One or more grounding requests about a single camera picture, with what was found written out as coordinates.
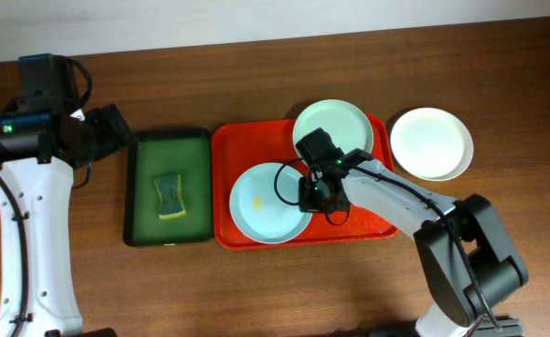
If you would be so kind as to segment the green and yellow sponge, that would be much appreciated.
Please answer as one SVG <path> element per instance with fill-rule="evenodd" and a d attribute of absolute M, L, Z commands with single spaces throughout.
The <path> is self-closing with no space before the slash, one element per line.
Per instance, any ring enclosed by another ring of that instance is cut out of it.
<path fill-rule="evenodd" d="M 170 174 L 154 180 L 159 198 L 158 216 L 161 220 L 182 217 L 186 214 L 181 191 L 181 176 Z"/>

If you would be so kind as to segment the light blue plate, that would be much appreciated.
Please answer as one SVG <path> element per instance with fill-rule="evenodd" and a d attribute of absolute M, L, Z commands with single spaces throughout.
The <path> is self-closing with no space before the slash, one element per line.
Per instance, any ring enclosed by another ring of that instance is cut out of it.
<path fill-rule="evenodd" d="M 301 212 L 301 173 L 282 163 L 263 163 L 242 173 L 232 188 L 229 211 L 235 226 L 254 242 L 279 244 L 299 236 L 311 214 Z"/>

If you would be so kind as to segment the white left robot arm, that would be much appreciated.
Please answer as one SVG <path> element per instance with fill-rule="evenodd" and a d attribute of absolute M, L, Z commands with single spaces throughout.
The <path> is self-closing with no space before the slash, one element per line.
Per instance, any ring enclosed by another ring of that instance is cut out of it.
<path fill-rule="evenodd" d="M 0 115 L 0 336 L 83 333 L 70 266 L 74 171 L 132 139 L 114 105 Z"/>

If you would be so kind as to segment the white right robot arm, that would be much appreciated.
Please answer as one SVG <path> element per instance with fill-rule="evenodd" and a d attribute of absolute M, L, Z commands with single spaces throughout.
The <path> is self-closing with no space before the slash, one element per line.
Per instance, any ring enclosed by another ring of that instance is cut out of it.
<path fill-rule="evenodd" d="M 351 207 L 383 218 L 414 240 L 433 302 L 402 336 L 519 336 L 515 318 L 492 309 L 528 282 L 528 270 L 491 203 L 463 200 L 404 180 L 361 150 L 301 146 L 309 174 L 299 208 L 330 215 Z"/>

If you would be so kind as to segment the white plate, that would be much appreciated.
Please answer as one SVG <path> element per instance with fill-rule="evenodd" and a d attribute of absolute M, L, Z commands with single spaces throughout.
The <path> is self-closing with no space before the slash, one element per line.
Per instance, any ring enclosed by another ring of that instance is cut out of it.
<path fill-rule="evenodd" d="M 401 114 L 390 131 L 392 155 L 411 175 L 427 181 L 452 180 L 474 157 L 469 129 L 455 115 L 437 108 Z"/>

